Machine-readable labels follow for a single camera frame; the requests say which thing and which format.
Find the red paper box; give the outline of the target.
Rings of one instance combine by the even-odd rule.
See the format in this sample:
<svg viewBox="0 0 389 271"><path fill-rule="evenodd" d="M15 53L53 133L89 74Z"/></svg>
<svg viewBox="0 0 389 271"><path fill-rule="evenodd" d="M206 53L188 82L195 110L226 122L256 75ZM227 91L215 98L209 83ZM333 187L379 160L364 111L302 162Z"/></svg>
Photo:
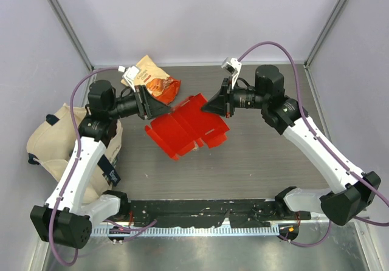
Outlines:
<svg viewBox="0 0 389 271"><path fill-rule="evenodd" d="M217 147L227 140L230 128L220 116L201 111L206 102L202 94L189 96L145 126L145 132L173 160L197 147Z"/></svg>

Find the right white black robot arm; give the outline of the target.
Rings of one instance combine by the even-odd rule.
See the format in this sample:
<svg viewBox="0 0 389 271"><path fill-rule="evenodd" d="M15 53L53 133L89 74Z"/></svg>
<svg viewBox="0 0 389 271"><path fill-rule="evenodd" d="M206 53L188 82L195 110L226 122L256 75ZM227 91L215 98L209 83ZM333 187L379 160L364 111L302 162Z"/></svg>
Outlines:
<svg viewBox="0 0 389 271"><path fill-rule="evenodd" d="M288 97L284 76L273 65L261 65L255 71L254 85L237 85L241 63L226 62L222 68L230 73L220 90L201 108L223 117L235 109L259 109L263 120L279 135L293 143L325 178L328 188L304 190L289 187L275 196L275 214L289 219L295 212L325 214L337 225L345 225L369 206L381 183L374 172L365 173L350 162L318 130L308 112L298 101Z"/></svg>

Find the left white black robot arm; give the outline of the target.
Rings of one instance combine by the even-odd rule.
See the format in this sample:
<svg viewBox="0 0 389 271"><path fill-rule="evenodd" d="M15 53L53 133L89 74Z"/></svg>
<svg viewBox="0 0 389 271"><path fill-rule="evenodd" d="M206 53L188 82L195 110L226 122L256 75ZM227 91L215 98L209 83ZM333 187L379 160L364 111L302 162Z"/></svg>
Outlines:
<svg viewBox="0 0 389 271"><path fill-rule="evenodd" d="M112 184L120 181L105 152L117 130L120 118L138 115L151 120L167 114L171 107L154 98L146 86L135 86L126 96L116 96L107 80L89 87L87 114L75 126L75 148L57 188L42 206L34 206L31 221L42 241L82 249L93 227L108 218L117 222L129 216L127 195L107 190L94 202L83 204L87 185L100 168Z"/></svg>

